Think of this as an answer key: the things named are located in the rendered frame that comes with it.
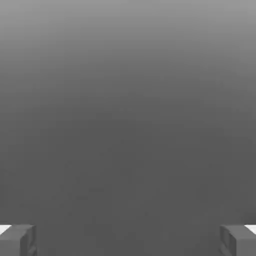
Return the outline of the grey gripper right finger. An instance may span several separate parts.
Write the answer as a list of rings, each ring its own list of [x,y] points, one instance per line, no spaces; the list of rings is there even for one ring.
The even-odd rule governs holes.
[[[221,225],[220,256],[256,256],[256,224]]]

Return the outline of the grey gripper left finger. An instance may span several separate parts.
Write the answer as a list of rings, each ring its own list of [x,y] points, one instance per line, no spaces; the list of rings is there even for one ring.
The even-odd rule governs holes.
[[[0,256],[38,256],[37,226],[0,224]]]

